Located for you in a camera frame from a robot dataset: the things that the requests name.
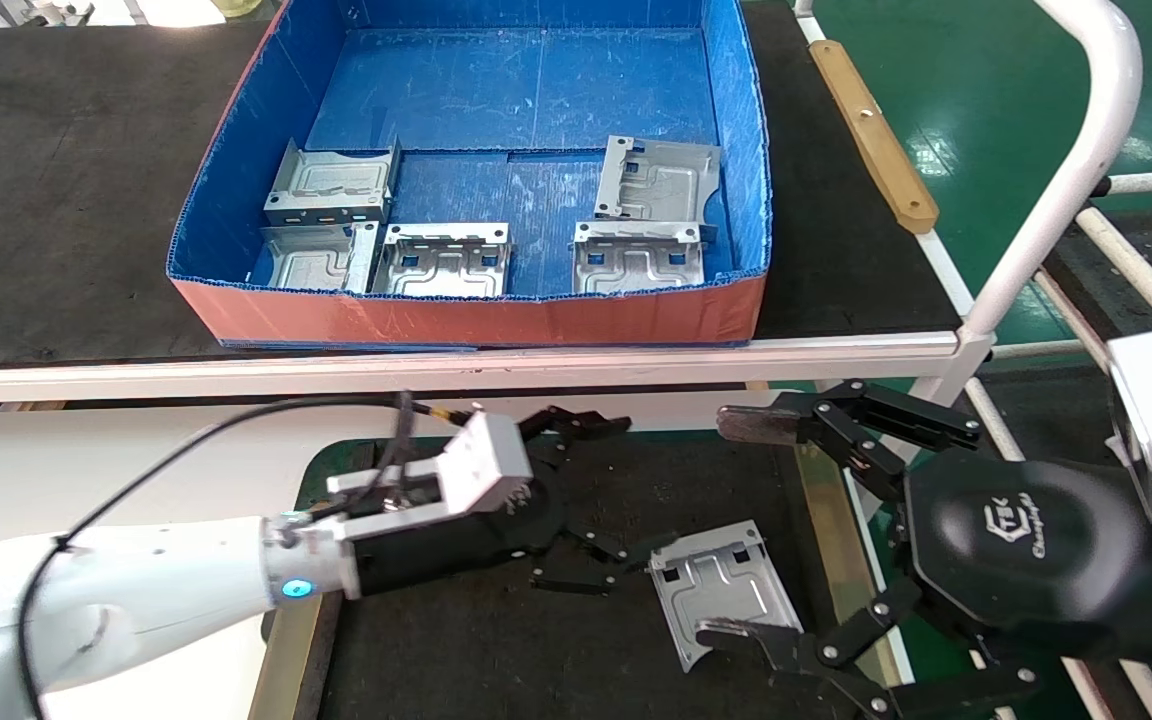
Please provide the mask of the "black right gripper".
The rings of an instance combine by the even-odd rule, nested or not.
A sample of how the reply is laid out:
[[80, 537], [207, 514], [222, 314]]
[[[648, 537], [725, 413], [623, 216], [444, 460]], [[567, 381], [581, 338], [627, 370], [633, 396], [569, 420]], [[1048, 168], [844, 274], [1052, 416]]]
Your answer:
[[[733, 442], [814, 445], [878, 500], [904, 497], [914, 575], [969, 632], [1152, 664], [1152, 523], [1124, 469], [973, 454], [979, 420], [867, 381], [723, 406], [717, 430]], [[947, 452], [908, 477], [877, 435]], [[823, 635], [728, 617], [703, 619], [695, 634], [713, 650], [760, 647], [773, 675], [817, 679], [838, 719], [943, 719], [1041, 688], [1018, 664], [890, 688], [861, 674], [861, 655], [924, 606], [923, 588], [900, 579]]]

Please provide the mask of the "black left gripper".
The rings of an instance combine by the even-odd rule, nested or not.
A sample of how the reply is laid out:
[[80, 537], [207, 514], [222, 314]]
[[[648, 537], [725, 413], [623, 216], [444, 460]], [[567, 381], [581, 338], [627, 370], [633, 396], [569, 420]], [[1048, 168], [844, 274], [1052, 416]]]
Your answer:
[[[391, 535], [353, 541], [356, 588], [353, 600], [454, 577], [531, 556], [531, 588], [570, 594], [609, 594], [628, 574], [644, 571], [660, 550], [679, 541], [667, 532], [627, 544], [607, 530], [567, 525], [568, 502], [559, 479], [581, 444], [622, 435], [630, 416], [548, 406], [517, 424], [532, 462], [531, 497], [515, 510], [476, 511]], [[554, 558], [562, 541], [575, 543], [582, 561]]]

